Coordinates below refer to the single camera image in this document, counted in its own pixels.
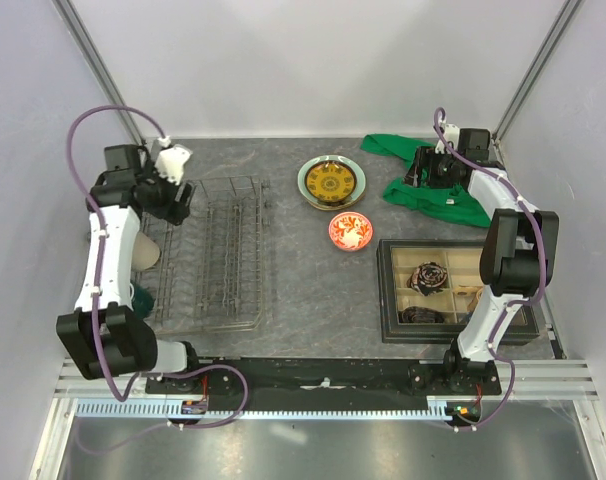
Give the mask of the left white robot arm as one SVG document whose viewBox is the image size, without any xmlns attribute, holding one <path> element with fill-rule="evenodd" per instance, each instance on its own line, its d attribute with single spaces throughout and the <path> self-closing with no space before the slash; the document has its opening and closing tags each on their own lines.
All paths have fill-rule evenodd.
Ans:
<svg viewBox="0 0 606 480">
<path fill-rule="evenodd" d="M 202 369 L 184 342 L 163 341 L 135 313 L 131 300 L 135 244 L 149 214 L 180 225 L 190 214 L 193 188 L 183 180 L 192 153 L 182 145 L 156 159 L 137 145 L 104 150 L 106 169 L 89 190 L 90 249 L 82 289 L 56 333 L 82 376 L 93 380 L 135 372 L 168 373 L 168 382 L 191 393 Z"/>
</svg>

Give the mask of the yellow patterned plate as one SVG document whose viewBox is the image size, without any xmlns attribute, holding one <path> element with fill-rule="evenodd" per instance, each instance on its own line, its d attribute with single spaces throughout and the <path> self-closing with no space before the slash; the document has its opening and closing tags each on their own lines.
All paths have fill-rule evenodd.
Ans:
<svg viewBox="0 0 606 480">
<path fill-rule="evenodd" d="M 304 186 L 322 204 L 335 205 L 346 201 L 356 190 L 354 170 L 337 161 L 324 161 L 309 168 Z"/>
</svg>

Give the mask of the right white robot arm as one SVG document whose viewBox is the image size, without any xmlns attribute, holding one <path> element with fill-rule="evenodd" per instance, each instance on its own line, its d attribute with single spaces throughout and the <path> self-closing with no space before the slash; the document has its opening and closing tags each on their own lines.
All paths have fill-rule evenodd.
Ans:
<svg viewBox="0 0 606 480">
<path fill-rule="evenodd" d="M 441 111 L 434 130 L 437 144 L 415 155 L 414 183 L 459 184 L 491 220 L 480 256 L 480 300 L 434 378 L 456 394 L 476 386 L 497 392 L 498 346 L 519 309 L 538 302 L 552 279 L 559 217 L 527 201 L 506 171 L 491 164 L 489 131 L 461 129 Z"/>
</svg>

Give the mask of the beige cup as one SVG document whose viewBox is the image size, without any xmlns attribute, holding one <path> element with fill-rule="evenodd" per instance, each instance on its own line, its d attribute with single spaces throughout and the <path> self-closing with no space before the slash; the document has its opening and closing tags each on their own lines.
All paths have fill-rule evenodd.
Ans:
<svg viewBox="0 0 606 480">
<path fill-rule="evenodd" d="M 135 237 L 131 267 L 135 272 L 148 270 L 161 257 L 160 247 L 150 237 L 139 231 Z"/>
</svg>

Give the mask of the white red patterned bowl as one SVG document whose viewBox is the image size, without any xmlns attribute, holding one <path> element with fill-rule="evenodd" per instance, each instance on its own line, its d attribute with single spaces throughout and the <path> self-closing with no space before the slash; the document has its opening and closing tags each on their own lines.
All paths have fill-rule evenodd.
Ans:
<svg viewBox="0 0 606 480">
<path fill-rule="evenodd" d="M 372 222 L 358 212 L 342 212 L 329 223 L 328 234 L 340 250 L 356 252 L 365 248 L 374 237 Z"/>
</svg>

